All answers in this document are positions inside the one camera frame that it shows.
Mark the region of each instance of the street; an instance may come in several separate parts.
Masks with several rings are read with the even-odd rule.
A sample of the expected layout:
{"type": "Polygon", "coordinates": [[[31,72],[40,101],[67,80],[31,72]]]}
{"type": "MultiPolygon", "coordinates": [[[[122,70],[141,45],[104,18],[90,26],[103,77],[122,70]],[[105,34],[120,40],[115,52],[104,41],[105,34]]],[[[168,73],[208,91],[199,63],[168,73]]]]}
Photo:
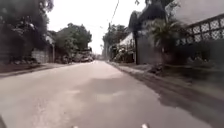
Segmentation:
{"type": "Polygon", "coordinates": [[[102,61],[0,79],[7,128],[211,128],[102,61]]]}

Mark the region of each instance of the overcast sky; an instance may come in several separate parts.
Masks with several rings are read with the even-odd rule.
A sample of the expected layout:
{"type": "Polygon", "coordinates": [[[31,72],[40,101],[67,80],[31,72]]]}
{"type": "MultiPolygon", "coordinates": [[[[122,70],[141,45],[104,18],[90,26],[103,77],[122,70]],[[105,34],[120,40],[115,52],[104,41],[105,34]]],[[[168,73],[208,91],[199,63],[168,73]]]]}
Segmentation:
{"type": "MultiPolygon", "coordinates": [[[[132,11],[140,11],[145,7],[144,0],[140,2],[137,6],[135,0],[120,0],[112,23],[127,26],[132,11]]],[[[58,31],[68,23],[83,24],[93,35],[90,46],[94,53],[101,53],[102,37],[107,31],[116,4],[117,0],[54,0],[54,9],[48,14],[48,29],[58,31]]]]}

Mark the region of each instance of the railing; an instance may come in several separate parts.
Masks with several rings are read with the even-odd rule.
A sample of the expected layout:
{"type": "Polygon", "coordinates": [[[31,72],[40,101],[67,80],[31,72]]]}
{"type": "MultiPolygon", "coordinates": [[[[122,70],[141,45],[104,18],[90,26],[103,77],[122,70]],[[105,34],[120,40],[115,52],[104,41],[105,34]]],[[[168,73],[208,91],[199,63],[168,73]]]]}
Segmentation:
{"type": "Polygon", "coordinates": [[[188,27],[188,32],[190,36],[181,40],[184,44],[224,39],[224,14],[194,23],[188,27]]]}

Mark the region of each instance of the wall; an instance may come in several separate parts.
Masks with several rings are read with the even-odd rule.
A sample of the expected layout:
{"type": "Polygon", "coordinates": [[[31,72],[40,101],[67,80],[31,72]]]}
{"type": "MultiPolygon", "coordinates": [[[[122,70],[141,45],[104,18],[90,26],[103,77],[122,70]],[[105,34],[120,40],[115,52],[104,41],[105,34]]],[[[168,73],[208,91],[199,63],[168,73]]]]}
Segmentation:
{"type": "Polygon", "coordinates": [[[130,33],[124,40],[120,42],[120,45],[130,45],[133,39],[133,34],[130,33]]]}
{"type": "Polygon", "coordinates": [[[224,13],[224,0],[175,0],[180,7],[175,17],[186,24],[192,24],[224,13]]]}
{"type": "Polygon", "coordinates": [[[0,26],[0,64],[9,63],[12,56],[20,56],[23,52],[23,43],[13,31],[0,26]]]}
{"type": "Polygon", "coordinates": [[[39,63],[48,63],[49,62],[49,53],[47,51],[34,50],[32,52],[32,57],[37,60],[39,63]]]}
{"type": "Polygon", "coordinates": [[[160,55],[155,52],[153,38],[150,34],[139,34],[138,58],[139,64],[156,64],[161,62],[160,55]]]}
{"type": "Polygon", "coordinates": [[[210,41],[210,58],[216,64],[224,64],[224,39],[210,41]]]}

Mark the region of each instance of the vegetation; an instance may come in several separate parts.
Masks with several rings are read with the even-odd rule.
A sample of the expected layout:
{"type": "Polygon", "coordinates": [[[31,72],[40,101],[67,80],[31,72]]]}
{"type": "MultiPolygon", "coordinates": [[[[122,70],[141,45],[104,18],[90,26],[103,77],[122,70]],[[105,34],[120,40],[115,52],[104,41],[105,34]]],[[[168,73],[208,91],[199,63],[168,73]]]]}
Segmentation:
{"type": "Polygon", "coordinates": [[[21,45],[41,49],[46,44],[47,12],[53,8],[53,0],[1,0],[0,27],[7,38],[20,38],[21,45]]]}
{"type": "Polygon", "coordinates": [[[115,62],[123,62],[123,63],[133,63],[134,57],[133,52],[129,51],[127,48],[123,46],[117,46],[116,48],[116,56],[113,58],[115,62]]]}
{"type": "Polygon", "coordinates": [[[176,41],[186,37],[188,32],[185,25],[177,20],[154,20],[150,25],[150,32],[154,36],[155,47],[161,52],[172,52],[176,41]]]}
{"type": "Polygon", "coordinates": [[[56,48],[65,55],[87,49],[88,43],[92,40],[92,34],[83,25],[78,26],[72,23],[57,32],[56,35],[56,48]]]}
{"type": "Polygon", "coordinates": [[[123,25],[112,25],[108,28],[108,32],[104,35],[104,50],[103,54],[109,55],[110,60],[112,60],[116,54],[114,54],[113,50],[116,47],[116,44],[120,43],[128,35],[127,28],[123,25]]]}

